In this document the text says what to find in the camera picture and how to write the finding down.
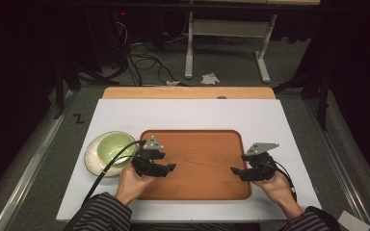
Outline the white board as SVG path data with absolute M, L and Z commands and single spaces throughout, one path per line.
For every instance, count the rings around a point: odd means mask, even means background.
M 255 142 L 278 145 L 271 155 L 287 168 L 298 202 L 320 202 L 305 169 L 281 103 L 275 99 L 101 99 L 93 114 L 82 150 L 72 172 L 57 219 L 69 220 L 81 207 L 95 176 L 84 165 L 84 154 L 98 136 L 111 131 L 138 138 L 146 130 L 234 130 L 244 149 Z M 137 200 L 131 204 L 135 222 L 266 221 L 284 215 L 256 186 L 244 200 Z

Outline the person's right hand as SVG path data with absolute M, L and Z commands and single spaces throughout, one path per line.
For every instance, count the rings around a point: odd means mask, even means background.
M 284 213 L 288 221 L 300 217 L 304 210 L 294 199 L 287 178 L 280 172 L 267 181 L 253 181 Z

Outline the flat white paper sheet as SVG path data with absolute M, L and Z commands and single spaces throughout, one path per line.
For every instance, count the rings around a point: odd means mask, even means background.
M 348 231 L 369 231 L 370 225 L 362 220 L 351 215 L 347 211 L 343 211 L 338 222 Z

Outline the person's left hand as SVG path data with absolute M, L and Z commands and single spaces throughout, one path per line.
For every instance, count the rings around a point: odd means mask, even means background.
M 154 181 L 155 177 L 147 175 L 139 176 L 135 168 L 127 166 L 120 173 L 115 198 L 123 205 L 128 206 Z

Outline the white metal stand frame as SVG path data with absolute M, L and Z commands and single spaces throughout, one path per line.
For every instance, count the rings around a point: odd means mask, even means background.
M 272 14 L 266 22 L 229 21 L 218 19 L 194 19 L 193 13 L 188 13 L 188 38 L 185 59 L 184 77 L 193 77 L 194 36 L 234 37 L 262 39 L 260 50 L 254 52 L 255 60 L 263 83 L 269 83 L 271 78 L 264 61 L 271 35 L 278 16 Z

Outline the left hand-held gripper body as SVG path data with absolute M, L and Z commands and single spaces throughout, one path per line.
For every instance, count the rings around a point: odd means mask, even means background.
M 154 163 L 155 152 L 161 151 L 162 148 L 163 145 L 158 140 L 156 140 L 154 136 L 151 136 L 147 140 L 142 141 L 140 148 L 136 151 L 131 161 L 131 165 L 135 168 L 139 176 L 167 176 L 161 174 L 163 165 Z

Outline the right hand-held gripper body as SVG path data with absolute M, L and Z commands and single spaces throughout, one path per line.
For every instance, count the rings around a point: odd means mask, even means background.
M 248 162 L 251 168 L 246 177 L 241 177 L 243 181 L 265 181 L 271 179 L 276 170 L 276 162 L 268 153 L 269 150 L 279 147 L 278 143 L 255 142 L 245 155 L 253 155 L 254 161 Z

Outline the large crumpled white paper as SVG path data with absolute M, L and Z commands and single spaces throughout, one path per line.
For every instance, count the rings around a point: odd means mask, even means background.
M 204 85 L 216 85 L 220 80 L 214 73 L 204 74 L 201 83 Z

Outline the black stand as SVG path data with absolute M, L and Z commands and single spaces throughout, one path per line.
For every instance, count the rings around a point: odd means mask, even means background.
M 274 93 L 282 92 L 283 90 L 302 86 L 302 99 L 318 100 L 317 119 L 321 128 L 326 131 L 326 115 L 328 108 L 328 92 L 329 92 L 330 76 L 326 71 L 321 69 L 311 70 L 303 75 L 299 75 L 287 82 L 284 82 L 273 88 Z
M 66 109 L 65 104 L 65 89 L 64 83 L 71 82 L 71 77 L 67 77 L 67 72 L 83 72 L 90 77 L 94 78 L 94 80 L 99 81 L 102 84 L 108 86 L 117 86 L 119 82 L 114 82 L 106 77 L 102 76 L 98 72 L 89 70 L 75 62 L 69 61 L 65 58 L 60 58 L 55 65 L 55 92 L 56 92 L 56 114 L 54 116 L 55 119 L 59 119 L 64 110 Z

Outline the light green bowl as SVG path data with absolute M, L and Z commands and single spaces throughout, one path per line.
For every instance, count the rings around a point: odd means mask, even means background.
M 89 144 L 89 146 L 88 146 L 88 148 L 85 152 L 85 156 L 84 156 L 85 166 L 88 169 L 88 171 L 90 173 L 94 174 L 94 175 L 99 175 L 104 170 L 104 168 L 108 165 L 108 164 L 104 163 L 103 161 L 101 161 L 99 159 L 99 157 L 97 156 L 97 146 L 99 145 L 100 140 L 102 138 L 104 138 L 109 133 L 112 133 L 112 132 L 102 134 L 102 135 L 98 136 L 97 138 L 95 138 Z M 122 164 L 119 164 L 119 165 L 116 165 L 116 166 L 114 164 L 112 164 L 110 166 L 110 168 L 107 170 L 107 172 L 105 173 L 105 176 L 106 177 L 114 177 L 114 176 L 119 175 L 120 172 L 129 164 L 133 155 L 126 162 L 124 162 Z

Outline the brown wooden tray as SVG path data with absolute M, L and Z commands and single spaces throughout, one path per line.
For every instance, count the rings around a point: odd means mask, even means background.
M 141 200 L 244 200 L 251 185 L 231 170 L 245 169 L 244 146 L 234 130 L 147 130 L 142 139 L 163 145 L 160 165 L 174 164 L 167 176 L 156 179 Z

